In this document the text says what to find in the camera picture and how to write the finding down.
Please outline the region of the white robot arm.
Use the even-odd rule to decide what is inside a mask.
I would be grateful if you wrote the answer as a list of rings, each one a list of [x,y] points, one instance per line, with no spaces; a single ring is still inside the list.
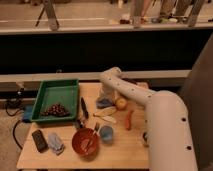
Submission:
[[[124,81],[118,67],[99,75],[103,86],[145,107],[150,171],[198,171],[183,100],[167,90],[154,91]]]

